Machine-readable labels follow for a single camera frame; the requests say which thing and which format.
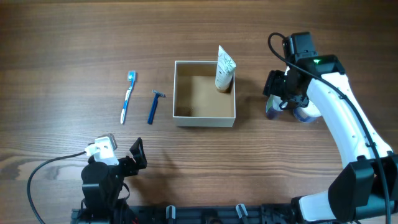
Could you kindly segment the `white cream tube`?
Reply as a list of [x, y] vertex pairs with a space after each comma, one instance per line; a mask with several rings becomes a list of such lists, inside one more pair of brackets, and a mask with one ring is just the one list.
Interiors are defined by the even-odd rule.
[[235, 69], [236, 63], [219, 45], [215, 78], [215, 87], [219, 92], [225, 93], [228, 91]]

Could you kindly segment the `clear bottle dark liquid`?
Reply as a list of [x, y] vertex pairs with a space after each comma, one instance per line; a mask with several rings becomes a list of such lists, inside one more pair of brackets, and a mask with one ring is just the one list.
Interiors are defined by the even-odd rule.
[[266, 103], [266, 116], [268, 119], [277, 119], [283, 110], [280, 108], [282, 100], [279, 96], [270, 95]]

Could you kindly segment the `white lidded blue jar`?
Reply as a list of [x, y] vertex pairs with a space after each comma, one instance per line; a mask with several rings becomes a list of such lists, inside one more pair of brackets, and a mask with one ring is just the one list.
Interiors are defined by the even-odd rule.
[[293, 114], [297, 120], [303, 123], [311, 123], [321, 117], [321, 113], [312, 101], [309, 101], [308, 106], [298, 107], [293, 110]]

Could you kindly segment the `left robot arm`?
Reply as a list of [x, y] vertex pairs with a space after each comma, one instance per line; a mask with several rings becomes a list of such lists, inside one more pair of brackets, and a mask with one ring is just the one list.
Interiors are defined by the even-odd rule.
[[141, 138], [130, 147], [131, 157], [118, 159], [117, 144], [112, 134], [100, 136], [85, 148], [88, 165], [81, 172], [84, 199], [73, 218], [74, 223], [139, 223], [127, 204], [128, 197], [119, 198], [126, 177], [137, 175], [147, 167]]

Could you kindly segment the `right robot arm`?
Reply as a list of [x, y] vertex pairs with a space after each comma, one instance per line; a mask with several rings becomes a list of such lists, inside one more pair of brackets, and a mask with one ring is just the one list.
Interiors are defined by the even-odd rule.
[[282, 37], [279, 59], [287, 68], [269, 73], [263, 94], [266, 116], [285, 110], [309, 123], [324, 119], [343, 169], [326, 191], [295, 197], [291, 223], [359, 223], [397, 212], [397, 155], [378, 135], [357, 102], [345, 68], [335, 55], [319, 55], [308, 32]]

